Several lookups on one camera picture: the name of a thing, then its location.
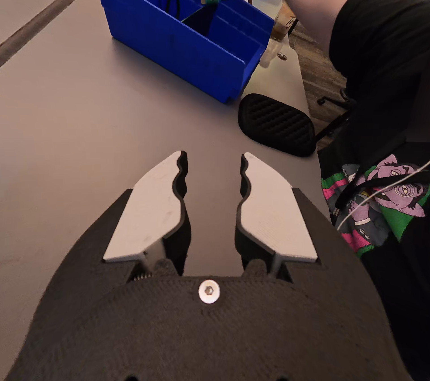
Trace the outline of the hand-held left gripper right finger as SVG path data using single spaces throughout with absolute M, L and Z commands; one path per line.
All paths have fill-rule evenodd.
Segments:
M 266 272 L 278 277 L 284 262 L 316 263 L 318 255 L 291 184 L 250 152 L 241 157 L 240 176 L 234 244 L 243 268 L 260 259 Z

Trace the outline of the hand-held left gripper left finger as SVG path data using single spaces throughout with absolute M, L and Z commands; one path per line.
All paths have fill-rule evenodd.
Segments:
M 176 151 L 134 185 L 105 251 L 105 262 L 137 261 L 152 273 L 161 259 L 183 275 L 191 244 L 184 197 L 187 153 Z

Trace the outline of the blue storage bin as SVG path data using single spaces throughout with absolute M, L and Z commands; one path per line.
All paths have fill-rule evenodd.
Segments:
M 111 36 L 222 103 L 237 99 L 273 19 L 245 0 L 100 0 Z

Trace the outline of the clear iced coffee cup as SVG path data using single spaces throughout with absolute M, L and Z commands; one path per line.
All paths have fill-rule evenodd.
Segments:
M 282 6 L 274 19 L 273 28 L 270 38 L 276 41 L 282 41 L 292 32 L 297 24 L 297 17 L 291 10 L 285 0 L 282 0 Z

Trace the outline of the person in black cartoon shirt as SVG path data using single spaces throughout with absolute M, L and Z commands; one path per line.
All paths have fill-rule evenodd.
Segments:
M 332 224 L 362 261 L 383 302 L 413 380 L 429 380 L 429 174 L 401 180 L 429 162 L 429 137 L 407 139 L 409 124 L 429 131 L 427 0 L 348 0 L 331 34 L 330 60 L 357 105 L 319 152 Z

